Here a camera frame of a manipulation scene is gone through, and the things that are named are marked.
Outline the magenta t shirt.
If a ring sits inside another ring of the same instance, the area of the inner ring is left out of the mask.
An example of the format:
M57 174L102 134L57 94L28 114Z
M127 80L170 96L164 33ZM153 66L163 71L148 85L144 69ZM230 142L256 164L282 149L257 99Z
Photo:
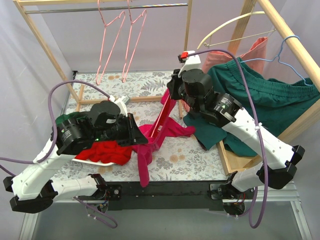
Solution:
M161 98L161 104L164 105L169 91L166 90ZM133 151L137 153L137 166L140 179L140 185L145 188L150 181L148 165L152 162L153 152L159 150L166 137L190 137L196 131L195 127L183 127L170 116L168 117L164 128L157 138L149 137L153 124L144 124L139 127L143 135L148 139L147 144L140 144L133 147Z

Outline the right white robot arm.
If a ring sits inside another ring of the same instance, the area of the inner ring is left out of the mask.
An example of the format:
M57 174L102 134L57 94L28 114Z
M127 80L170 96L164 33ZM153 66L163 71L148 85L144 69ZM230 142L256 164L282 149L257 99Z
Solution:
M211 78L201 69L173 71L167 83L170 98L183 100L194 118L218 127L245 143L267 163L260 163L242 172L233 173L223 190L237 199L248 189L267 184L280 190L291 182L297 172L296 165L305 149L291 146L276 138L246 111L242 104L227 93L214 91Z

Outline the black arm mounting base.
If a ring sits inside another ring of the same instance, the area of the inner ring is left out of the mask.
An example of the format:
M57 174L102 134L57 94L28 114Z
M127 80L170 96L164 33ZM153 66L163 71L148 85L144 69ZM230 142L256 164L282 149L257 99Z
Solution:
M223 184L223 180L151 181L142 187L138 181L114 181L107 182L106 191L100 197L80 196L79 199L107 202L110 211L204 209L243 214L245 201L253 198L254 190L226 195L222 192Z

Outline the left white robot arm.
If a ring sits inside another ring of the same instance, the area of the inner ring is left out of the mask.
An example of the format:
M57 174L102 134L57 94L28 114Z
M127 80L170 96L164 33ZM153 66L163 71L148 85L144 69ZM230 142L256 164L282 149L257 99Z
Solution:
M39 213L54 202L73 197L94 200L112 197L112 188L100 174L80 179L52 180L55 173L93 143L115 141L121 147L148 143L126 105L108 100L94 104L89 111L75 112L53 127L43 150L27 168L8 176L3 184L13 193L9 201L14 212Z

